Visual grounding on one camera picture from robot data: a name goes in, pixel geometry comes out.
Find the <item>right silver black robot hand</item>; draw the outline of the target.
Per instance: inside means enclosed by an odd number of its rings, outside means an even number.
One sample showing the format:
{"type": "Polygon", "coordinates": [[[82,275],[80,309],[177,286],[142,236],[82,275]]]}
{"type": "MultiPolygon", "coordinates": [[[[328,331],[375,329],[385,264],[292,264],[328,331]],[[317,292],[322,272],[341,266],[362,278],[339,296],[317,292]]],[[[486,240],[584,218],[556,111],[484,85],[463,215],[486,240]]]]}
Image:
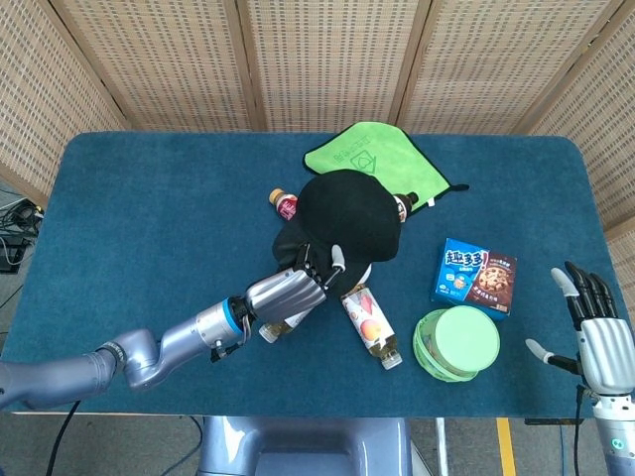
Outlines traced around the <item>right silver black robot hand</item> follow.
{"type": "Polygon", "coordinates": [[[571,316],[577,357],[546,350],[526,339],[530,352],[546,365],[582,377],[586,386],[603,397],[626,396],[634,391],[634,337],[628,322],[618,316],[616,299],[599,275],[573,262],[551,269],[571,316]]]}

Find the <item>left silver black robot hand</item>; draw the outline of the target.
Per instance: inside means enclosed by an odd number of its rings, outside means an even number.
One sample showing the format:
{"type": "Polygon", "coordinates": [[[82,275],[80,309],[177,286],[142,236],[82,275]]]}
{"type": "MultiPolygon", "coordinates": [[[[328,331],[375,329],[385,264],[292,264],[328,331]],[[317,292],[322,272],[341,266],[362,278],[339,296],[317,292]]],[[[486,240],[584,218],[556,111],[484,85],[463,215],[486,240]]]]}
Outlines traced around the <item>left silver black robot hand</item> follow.
{"type": "Polygon", "coordinates": [[[330,267],[321,272],[311,245],[302,244],[291,267],[247,289],[243,301],[249,313],[263,322],[277,323],[321,304],[331,285],[346,271],[339,245],[331,246],[330,255],[330,267]]]}

